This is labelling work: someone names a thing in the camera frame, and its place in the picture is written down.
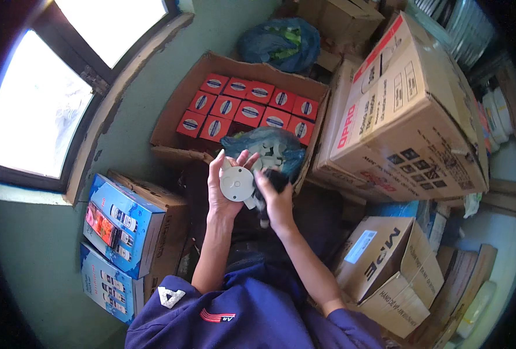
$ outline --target blue plastic bag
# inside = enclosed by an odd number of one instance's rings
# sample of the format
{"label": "blue plastic bag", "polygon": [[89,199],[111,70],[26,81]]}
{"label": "blue plastic bag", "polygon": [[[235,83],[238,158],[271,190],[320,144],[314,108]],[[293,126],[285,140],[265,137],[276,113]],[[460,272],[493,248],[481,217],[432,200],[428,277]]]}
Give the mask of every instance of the blue plastic bag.
{"label": "blue plastic bag", "polygon": [[302,18],[272,19],[246,31],[238,39],[237,50],[249,63],[299,72],[316,62],[320,33]]}
{"label": "blue plastic bag", "polygon": [[235,159],[245,149],[250,150],[251,154],[260,152],[262,155],[252,169],[277,167],[292,183],[299,176],[305,154],[295,135],[269,126],[253,129],[238,138],[223,137],[221,145],[225,148],[226,156]]}

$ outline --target window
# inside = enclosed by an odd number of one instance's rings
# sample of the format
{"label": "window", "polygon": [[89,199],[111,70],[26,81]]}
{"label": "window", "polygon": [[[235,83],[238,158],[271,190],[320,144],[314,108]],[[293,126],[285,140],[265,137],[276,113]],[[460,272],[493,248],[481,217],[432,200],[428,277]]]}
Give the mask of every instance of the window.
{"label": "window", "polygon": [[0,181],[65,192],[100,102],[174,0],[56,0],[17,44],[0,87]]}

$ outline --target window frame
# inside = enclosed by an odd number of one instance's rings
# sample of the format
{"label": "window frame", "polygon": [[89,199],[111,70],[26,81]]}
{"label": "window frame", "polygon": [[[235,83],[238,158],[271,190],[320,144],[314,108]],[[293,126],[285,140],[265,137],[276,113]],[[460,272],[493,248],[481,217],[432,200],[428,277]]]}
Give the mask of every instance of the window frame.
{"label": "window frame", "polygon": [[27,30],[35,31],[66,65],[92,87],[95,86],[92,79],[95,76],[97,82],[99,82],[97,86],[101,86],[101,88],[98,92],[93,93],[91,101],[81,116],[66,153],[60,178],[48,177],[0,165],[0,183],[48,192],[66,192],[80,146],[108,90],[149,39],[179,14],[175,0],[161,0],[161,2],[167,9],[167,13],[124,53],[113,68],[109,67],[87,44],[67,20],[66,16],[64,16],[56,2],[51,2],[34,20],[33,25],[27,28]]}

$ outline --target hand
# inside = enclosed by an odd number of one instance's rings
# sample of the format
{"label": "hand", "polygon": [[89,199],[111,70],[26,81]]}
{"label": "hand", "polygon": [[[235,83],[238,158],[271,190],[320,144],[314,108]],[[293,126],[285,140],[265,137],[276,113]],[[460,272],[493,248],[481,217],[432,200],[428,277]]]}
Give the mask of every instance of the hand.
{"label": "hand", "polygon": [[219,187],[219,178],[223,175],[221,166],[225,158],[231,163],[231,166],[242,166],[248,170],[252,168],[256,160],[260,158],[260,153],[253,154],[250,158],[248,150],[243,150],[236,161],[232,157],[225,156],[225,150],[221,149],[219,155],[209,164],[208,177],[208,198],[209,213],[208,219],[211,217],[224,217],[228,220],[234,220],[240,209],[244,205],[243,202],[234,202],[225,197]]}
{"label": "hand", "polygon": [[283,192],[278,193],[261,172],[254,171],[256,185],[267,204],[267,215],[271,228],[280,238],[298,231],[292,216],[292,185],[287,184]]}

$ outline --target small red box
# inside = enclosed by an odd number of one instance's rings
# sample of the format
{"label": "small red box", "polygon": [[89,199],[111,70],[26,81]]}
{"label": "small red box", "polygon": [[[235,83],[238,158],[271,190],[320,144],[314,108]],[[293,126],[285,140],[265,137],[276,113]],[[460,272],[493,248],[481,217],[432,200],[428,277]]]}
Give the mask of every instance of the small red box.
{"label": "small red box", "polygon": [[217,96],[215,104],[213,104],[212,111],[210,111],[209,114],[233,120],[234,115],[237,113],[240,102],[240,99],[229,97],[227,95]]}
{"label": "small red box", "polygon": [[295,106],[293,107],[292,114],[305,117],[312,121],[316,120],[316,114],[318,113],[318,102],[312,101],[311,99],[296,96]]}
{"label": "small red box", "polygon": [[263,114],[262,123],[260,126],[272,126],[279,127],[280,129],[287,129],[291,115],[283,112],[279,109],[272,107],[266,108],[266,112]]}
{"label": "small red box", "polygon": [[206,120],[206,116],[187,110],[184,112],[183,118],[180,120],[176,131],[183,135],[196,138],[201,126],[204,124],[204,120]]}
{"label": "small red box", "polygon": [[250,87],[251,82],[248,80],[242,80],[239,78],[231,78],[229,82],[226,84],[225,90],[223,90],[223,94],[230,95],[232,97],[237,97],[240,99],[244,99],[246,93],[248,92],[248,88]]}
{"label": "small red box", "polygon": [[231,121],[217,116],[209,115],[201,130],[200,138],[219,143],[226,136],[231,126]]}
{"label": "small red box", "polygon": [[266,107],[249,101],[241,102],[234,121],[243,123],[248,126],[258,127],[262,115]]}
{"label": "small red box", "polygon": [[313,130],[313,123],[294,115],[291,116],[291,121],[289,121],[289,125],[287,126],[287,131],[292,132],[304,145],[308,145],[308,143],[310,143],[310,137],[312,136]]}
{"label": "small red box", "polygon": [[188,110],[198,114],[207,115],[216,98],[217,96],[214,94],[198,91],[190,103]]}
{"label": "small red box", "polygon": [[296,94],[276,88],[269,105],[290,113],[295,105],[295,100]]}
{"label": "small red box", "polygon": [[275,86],[273,85],[252,81],[246,92],[245,99],[267,105],[271,99],[271,95],[274,94],[274,90]]}
{"label": "small red box", "polygon": [[200,90],[209,92],[212,94],[220,94],[226,86],[229,78],[218,74],[209,74],[204,83],[201,85]]}

